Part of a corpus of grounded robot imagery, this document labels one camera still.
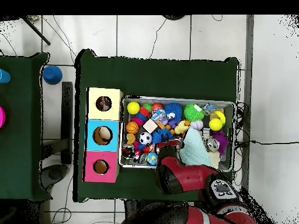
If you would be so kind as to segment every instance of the yellow toy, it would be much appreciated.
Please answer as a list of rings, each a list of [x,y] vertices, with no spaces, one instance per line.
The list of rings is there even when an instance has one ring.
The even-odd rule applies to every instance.
[[[220,119],[221,123],[222,123],[222,126],[225,125],[225,116],[222,112],[220,111],[215,111],[214,114],[217,115],[217,117]]]
[[[179,135],[187,131],[189,126],[185,126],[185,121],[181,121],[175,128],[175,134]]]
[[[210,120],[208,126],[212,131],[219,131],[222,128],[222,122],[219,118],[213,118]]]
[[[139,112],[139,109],[140,106],[136,101],[131,101],[127,106],[128,113],[130,114],[137,114]]]

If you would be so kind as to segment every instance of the orange basketball ball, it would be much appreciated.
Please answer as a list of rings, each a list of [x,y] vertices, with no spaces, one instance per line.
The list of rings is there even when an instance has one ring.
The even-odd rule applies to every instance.
[[[136,122],[131,121],[126,125],[126,131],[128,133],[136,134],[139,130],[139,126]]]
[[[185,120],[185,126],[190,126],[191,122],[189,120]]]

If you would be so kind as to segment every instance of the yellow box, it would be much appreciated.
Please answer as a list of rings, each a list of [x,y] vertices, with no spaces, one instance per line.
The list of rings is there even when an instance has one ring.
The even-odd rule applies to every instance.
[[[120,101],[122,97],[123,93],[119,89],[89,87],[87,103],[88,118],[92,120],[118,121],[120,118]]]

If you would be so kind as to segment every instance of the red ball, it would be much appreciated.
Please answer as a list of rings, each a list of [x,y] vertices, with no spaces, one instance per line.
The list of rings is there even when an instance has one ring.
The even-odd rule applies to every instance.
[[[154,111],[154,110],[161,110],[161,109],[163,109],[163,106],[162,106],[161,103],[154,103],[152,105],[152,111]]]

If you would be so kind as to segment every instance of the green table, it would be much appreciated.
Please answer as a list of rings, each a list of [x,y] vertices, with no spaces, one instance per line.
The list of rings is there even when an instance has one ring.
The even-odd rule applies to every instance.
[[[141,95],[236,102],[236,58],[221,61],[170,61],[156,59],[98,58],[91,50],[76,57],[74,200],[126,198],[135,200],[196,201],[197,191],[163,195],[153,169],[120,168],[115,183],[82,181],[86,88],[120,89],[124,95]]]
[[[6,123],[0,129],[0,198],[47,200],[40,186],[41,78],[48,54],[30,58],[0,57],[0,68],[11,75],[0,83],[0,105]]]

